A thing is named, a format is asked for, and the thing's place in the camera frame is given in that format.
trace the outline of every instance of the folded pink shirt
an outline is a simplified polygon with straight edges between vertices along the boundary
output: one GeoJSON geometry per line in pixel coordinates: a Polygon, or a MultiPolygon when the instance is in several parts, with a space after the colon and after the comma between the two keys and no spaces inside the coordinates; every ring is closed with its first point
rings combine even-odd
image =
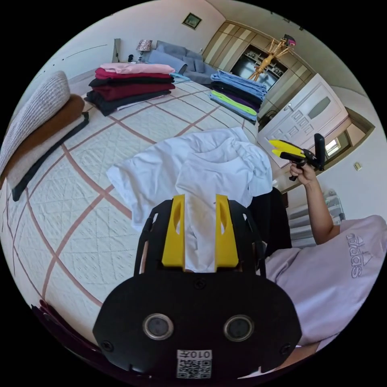
{"type": "Polygon", "coordinates": [[[151,63],[104,63],[101,67],[108,73],[116,74],[139,74],[139,73],[158,73],[169,74],[176,70],[168,65],[158,65],[151,63]]]}

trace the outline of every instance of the door handle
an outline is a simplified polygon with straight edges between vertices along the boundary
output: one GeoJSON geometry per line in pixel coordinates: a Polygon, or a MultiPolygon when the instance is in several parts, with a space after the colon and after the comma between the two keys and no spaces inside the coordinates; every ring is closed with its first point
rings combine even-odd
{"type": "Polygon", "coordinates": [[[294,112],[294,110],[291,108],[291,104],[288,104],[287,106],[285,106],[285,108],[283,109],[284,111],[290,109],[292,112],[294,112]]]}

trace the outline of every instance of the hand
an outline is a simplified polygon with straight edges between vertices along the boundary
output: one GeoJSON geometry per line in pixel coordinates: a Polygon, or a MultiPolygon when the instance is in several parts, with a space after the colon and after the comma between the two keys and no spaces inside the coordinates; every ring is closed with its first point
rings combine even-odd
{"type": "Polygon", "coordinates": [[[305,164],[301,168],[302,169],[297,168],[297,165],[292,163],[290,167],[290,174],[292,176],[297,176],[300,183],[304,186],[307,186],[313,181],[317,181],[316,173],[309,164],[305,164]]]}

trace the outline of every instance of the folded black shirt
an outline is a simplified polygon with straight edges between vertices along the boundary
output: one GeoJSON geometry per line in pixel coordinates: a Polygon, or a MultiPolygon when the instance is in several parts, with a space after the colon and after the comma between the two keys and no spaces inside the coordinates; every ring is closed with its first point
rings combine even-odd
{"type": "Polygon", "coordinates": [[[228,84],[220,82],[220,81],[211,82],[211,88],[212,88],[212,90],[215,90],[216,92],[219,92],[219,93],[226,92],[229,94],[234,94],[235,96],[240,97],[243,100],[250,102],[257,109],[259,109],[261,104],[262,104],[262,100],[260,98],[254,96],[250,93],[247,93],[241,89],[238,89],[237,87],[228,85],[228,84]]]}
{"type": "Polygon", "coordinates": [[[165,96],[170,93],[170,90],[163,90],[161,92],[146,93],[139,96],[130,96],[126,98],[120,98],[119,100],[106,101],[100,93],[96,92],[95,90],[92,90],[86,94],[86,97],[84,99],[85,101],[95,105],[104,116],[108,116],[120,106],[150,100],[152,98],[165,96]]]}
{"type": "Polygon", "coordinates": [[[169,78],[153,78],[153,77],[133,77],[128,79],[93,79],[90,83],[90,87],[98,87],[98,86],[123,86],[129,85],[131,83],[173,83],[175,79],[173,77],[169,78]]]}

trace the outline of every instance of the qr code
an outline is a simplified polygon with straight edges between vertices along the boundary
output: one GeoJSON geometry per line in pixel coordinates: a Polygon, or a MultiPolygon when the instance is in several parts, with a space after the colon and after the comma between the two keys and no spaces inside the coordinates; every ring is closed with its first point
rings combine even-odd
{"type": "Polygon", "coordinates": [[[209,379],[211,360],[178,359],[177,377],[181,379],[209,379]]]}

